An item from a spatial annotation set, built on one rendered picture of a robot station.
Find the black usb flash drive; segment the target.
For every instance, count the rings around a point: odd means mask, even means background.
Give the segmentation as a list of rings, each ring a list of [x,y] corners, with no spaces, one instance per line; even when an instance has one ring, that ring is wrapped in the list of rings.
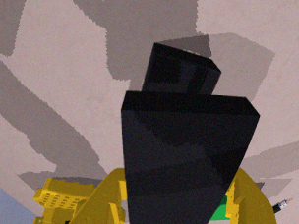
[[[287,203],[286,202],[283,202],[283,203],[281,203],[280,205],[275,205],[275,206],[273,206],[273,211],[274,211],[274,214],[276,214],[278,211],[280,211],[281,210],[281,208],[283,208],[284,206],[286,206],[287,205]]]

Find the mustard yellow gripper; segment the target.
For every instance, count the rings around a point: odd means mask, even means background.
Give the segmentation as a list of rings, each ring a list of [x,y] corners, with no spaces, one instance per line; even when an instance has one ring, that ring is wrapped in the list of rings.
[[[265,195],[240,167],[227,192],[225,217],[230,224],[277,224]],[[119,224],[121,200],[127,199],[124,168],[111,171],[69,224]]]

